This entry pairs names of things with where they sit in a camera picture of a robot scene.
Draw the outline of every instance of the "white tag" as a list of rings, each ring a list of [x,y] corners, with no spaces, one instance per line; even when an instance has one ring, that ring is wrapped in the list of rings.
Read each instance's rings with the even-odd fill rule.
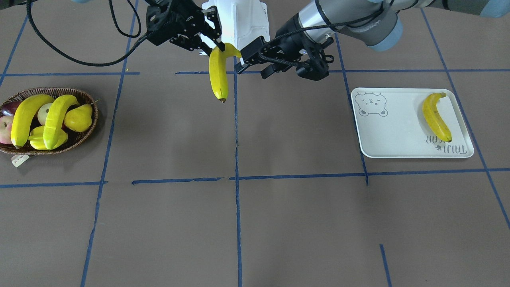
[[[19,167],[22,163],[27,161],[27,159],[29,159],[29,158],[30,158],[30,156],[28,154],[15,155],[15,156],[11,157],[11,162],[15,167]]]

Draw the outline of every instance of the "bear face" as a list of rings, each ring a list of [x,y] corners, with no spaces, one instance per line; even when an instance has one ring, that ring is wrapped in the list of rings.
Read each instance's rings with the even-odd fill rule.
[[[388,115],[386,98],[381,93],[358,93],[354,97],[354,101],[358,104],[358,113],[362,116],[368,116],[369,114]]]

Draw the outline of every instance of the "light blue joint cap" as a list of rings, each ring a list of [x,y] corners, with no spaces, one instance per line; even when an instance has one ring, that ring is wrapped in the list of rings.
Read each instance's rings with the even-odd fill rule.
[[[395,27],[390,32],[390,34],[386,38],[384,38],[384,40],[382,40],[379,44],[368,47],[372,48],[372,50],[376,52],[386,51],[398,43],[400,37],[402,37],[403,31],[404,27],[402,25],[402,22],[400,22],[400,18],[397,18],[397,24],[395,24]]]
[[[510,0],[489,0],[480,16],[499,18],[510,12]]]

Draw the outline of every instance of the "wicker basket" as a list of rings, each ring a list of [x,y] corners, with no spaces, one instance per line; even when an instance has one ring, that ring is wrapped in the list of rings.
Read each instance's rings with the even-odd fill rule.
[[[19,92],[15,94],[14,96],[8,98],[5,102],[3,102],[0,105],[0,108],[4,106],[7,103],[10,102],[16,102],[16,101],[23,101],[24,99],[35,95],[35,94],[49,94],[53,98],[57,98],[64,94],[71,94],[76,97],[80,105],[84,104],[91,104],[94,102],[94,99],[87,94],[86,92],[82,90],[77,89],[71,89],[71,88],[32,88],[28,90],[24,90],[22,92]],[[98,119],[98,110],[97,110],[97,104],[92,104],[92,126],[90,128],[82,133],[73,132],[69,129],[66,129],[66,132],[68,133],[68,140],[65,144],[61,145],[60,147],[50,150],[50,151],[38,151],[30,146],[30,143],[27,141],[27,144],[20,148],[16,149],[14,146],[11,145],[4,145],[0,143],[0,151],[12,154],[12,155],[20,155],[20,154],[28,154],[28,155],[48,155],[48,154],[60,154],[63,152],[67,152],[68,150],[74,149],[75,147],[79,146],[81,143],[86,141],[89,136],[92,134],[92,131],[94,131],[94,128],[97,124]],[[39,125],[37,122],[37,119],[34,120],[32,123],[31,128],[35,128]]]

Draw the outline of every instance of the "basket rim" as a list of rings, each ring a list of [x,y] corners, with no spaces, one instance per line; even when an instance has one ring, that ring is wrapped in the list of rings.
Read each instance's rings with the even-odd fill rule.
[[[10,103],[12,101],[14,101],[17,97],[19,96],[22,96],[23,94],[30,94],[30,93],[33,93],[34,91],[53,91],[53,92],[58,92],[58,91],[63,91],[63,90],[66,90],[66,91],[72,91],[72,92],[77,92],[77,93],[80,93],[80,94],[83,94],[84,98],[90,100],[90,101],[94,101],[94,98],[89,94],[87,93],[86,91],[83,91],[81,89],[76,89],[76,88],[68,88],[68,87],[38,87],[38,88],[29,88],[29,89],[25,89],[23,91],[20,91],[14,95],[12,95],[11,97],[7,98],[5,101],[3,101],[1,104],[0,104],[0,108],[3,107],[5,104],[7,103]],[[9,147],[7,150],[7,148],[4,148],[4,147],[0,147],[0,151],[1,152],[4,152],[6,154],[10,154],[10,155],[54,155],[54,154],[61,154],[61,153],[64,153],[64,152],[67,152],[69,150],[72,150],[74,148],[76,148],[77,146],[81,145],[84,141],[86,141],[90,135],[92,134],[92,132],[94,131],[96,125],[97,125],[97,122],[98,122],[98,119],[99,119],[99,110],[98,110],[98,107],[97,107],[97,103],[94,103],[92,104],[92,125],[90,126],[90,128],[87,130],[87,132],[84,132],[85,134],[82,135],[80,137],[80,139],[75,142],[73,145],[65,148],[65,149],[62,149],[62,150],[50,150],[50,151],[38,151],[38,150],[35,150],[33,149],[33,151],[29,151],[29,152],[16,152],[16,151],[11,151],[11,147]]]

